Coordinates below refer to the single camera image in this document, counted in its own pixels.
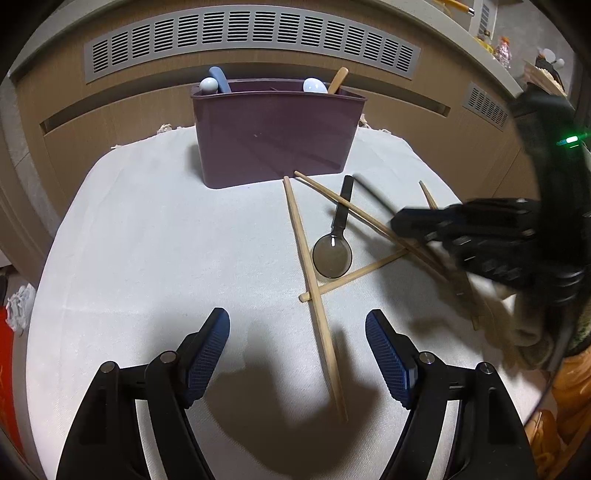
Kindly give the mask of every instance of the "white tablecloth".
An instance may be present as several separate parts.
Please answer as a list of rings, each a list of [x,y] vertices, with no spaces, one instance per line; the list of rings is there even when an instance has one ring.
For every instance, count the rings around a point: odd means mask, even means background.
[[[345,173],[363,173],[397,207],[457,197],[387,132],[358,129]],[[316,177],[339,191],[343,174]],[[333,203],[292,181],[309,246],[330,230]],[[359,186],[353,202],[389,215]],[[393,246],[349,218],[351,271]],[[149,362],[199,330],[214,307],[231,319],[230,338],[207,393],[188,411],[217,479],[378,479],[407,411],[394,401],[365,338],[380,308],[419,350],[473,368],[501,363],[482,331],[449,302],[450,289],[408,256],[323,296],[335,336],[349,423],[341,425],[324,380],[281,181],[224,190],[200,177],[194,128],[111,151],[86,177],[51,249],[31,319],[27,397],[39,457],[54,479],[70,425],[99,365]],[[519,372],[499,369],[523,418],[539,399]],[[145,402],[138,417],[153,479],[165,474]],[[450,403],[430,478],[451,447]]]

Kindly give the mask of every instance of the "spoon handle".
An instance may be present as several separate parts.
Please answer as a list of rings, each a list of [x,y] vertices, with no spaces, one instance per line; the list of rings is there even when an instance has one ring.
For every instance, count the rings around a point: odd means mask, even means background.
[[[345,175],[343,179],[343,186],[340,189],[340,195],[345,199],[351,200],[351,193],[353,192],[353,177]],[[336,208],[335,219],[333,220],[332,234],[336,236],[343,236],[343,232],[347,227],[347,217],[349,216],[349,208],[339,203]]]

